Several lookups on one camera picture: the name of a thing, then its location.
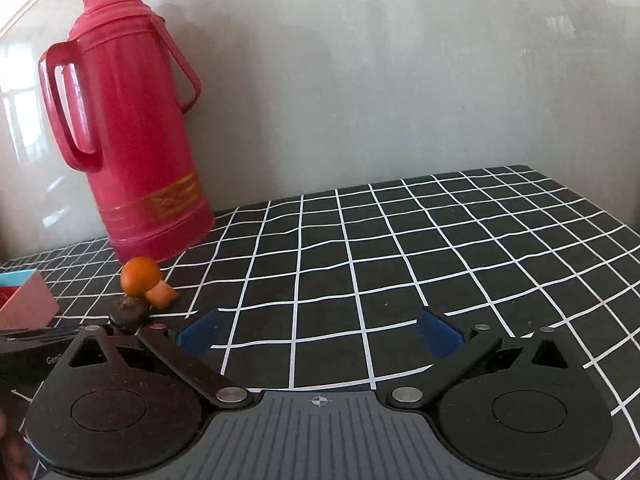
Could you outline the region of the orange mandarin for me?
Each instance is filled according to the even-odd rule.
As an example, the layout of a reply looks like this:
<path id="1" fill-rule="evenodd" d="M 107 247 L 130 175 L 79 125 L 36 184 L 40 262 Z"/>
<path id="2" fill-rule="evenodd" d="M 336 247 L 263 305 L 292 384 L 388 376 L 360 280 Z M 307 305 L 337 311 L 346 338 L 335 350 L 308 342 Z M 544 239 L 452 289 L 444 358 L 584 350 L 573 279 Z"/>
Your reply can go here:
<path id="1" fill-rule="evenodd" d="M 120 287 L 128 296 L 143 296 L 162 279 L 160 267 L 150 257 L 131 258 L 120 271 Z"/>

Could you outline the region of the colourful cardboard box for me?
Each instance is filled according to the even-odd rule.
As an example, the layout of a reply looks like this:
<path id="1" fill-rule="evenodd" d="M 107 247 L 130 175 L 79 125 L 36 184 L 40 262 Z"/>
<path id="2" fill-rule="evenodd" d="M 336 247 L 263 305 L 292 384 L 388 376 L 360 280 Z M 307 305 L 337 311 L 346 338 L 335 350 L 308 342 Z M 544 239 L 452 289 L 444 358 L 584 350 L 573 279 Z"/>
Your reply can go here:
<path id="1" fill-rule="evenodd" d="M 1 273 L 2 330 L 46 327 L 58 303 L 37 269 Z"/>

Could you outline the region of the carrot chunk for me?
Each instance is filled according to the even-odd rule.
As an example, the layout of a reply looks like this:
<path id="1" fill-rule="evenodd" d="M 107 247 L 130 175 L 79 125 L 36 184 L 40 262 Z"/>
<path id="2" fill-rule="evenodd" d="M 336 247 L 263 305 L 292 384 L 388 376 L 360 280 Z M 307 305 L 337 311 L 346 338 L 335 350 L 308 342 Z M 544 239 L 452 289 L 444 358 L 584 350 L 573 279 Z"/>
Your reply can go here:
<path id="1" fill-rule="evenodd" d="M 144 296 L 152 307 L 157 310 L 164 310 L 179 297 L 179 294 L 165 281 L 160 280 Z"/>

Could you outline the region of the dark chestnut upper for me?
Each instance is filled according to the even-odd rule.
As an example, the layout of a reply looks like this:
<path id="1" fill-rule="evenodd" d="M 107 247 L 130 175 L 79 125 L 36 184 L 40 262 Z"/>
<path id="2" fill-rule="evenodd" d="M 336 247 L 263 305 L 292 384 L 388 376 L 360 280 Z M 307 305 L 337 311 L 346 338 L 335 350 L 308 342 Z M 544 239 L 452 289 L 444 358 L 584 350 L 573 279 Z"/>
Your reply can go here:
<path id="1" fill-rule="evenodd" d="M 137 325 L 149 311 L 149 303 L 143 297 L 121 296 L 107 309 L 110 321 L 117 326 Z"/>

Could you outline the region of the black white checked tablecloth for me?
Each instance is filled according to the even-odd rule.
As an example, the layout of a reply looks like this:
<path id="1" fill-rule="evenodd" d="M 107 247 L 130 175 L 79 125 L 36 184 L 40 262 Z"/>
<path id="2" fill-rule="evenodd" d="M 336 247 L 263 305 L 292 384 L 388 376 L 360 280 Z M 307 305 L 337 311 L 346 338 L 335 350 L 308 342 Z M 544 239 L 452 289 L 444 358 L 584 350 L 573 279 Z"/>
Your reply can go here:
<path id="1" fill-rule="evenodd" d="M 222 212 L 158 264 L 179 297 L 137 325 L 105 240 L 37 269 L 80 332 L 42 382 L 1 384 L 6 479 L 634 479 L 639 237 L 585 197 L 506 166 Z M 501 346 L 423 408 L 389 408 L 436 358 L 430 309 Z M 203 399 L 138 341 L 216 309 L 200 360 L 252 394 Z"/>

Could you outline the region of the red thermos flask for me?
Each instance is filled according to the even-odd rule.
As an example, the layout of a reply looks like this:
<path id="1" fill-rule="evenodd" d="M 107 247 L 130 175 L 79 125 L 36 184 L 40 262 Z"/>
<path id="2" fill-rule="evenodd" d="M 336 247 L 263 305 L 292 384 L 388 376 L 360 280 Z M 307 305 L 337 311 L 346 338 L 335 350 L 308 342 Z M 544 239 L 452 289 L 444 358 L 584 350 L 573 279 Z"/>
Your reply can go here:
<path id="1" fill-rule="evenodd" d="M 89 182 L 120 262 L 174 258 L 213 226 L 183 116 L 202 84 L 142 0 L 84 0 L 39 60 L 51 129 Z"/>

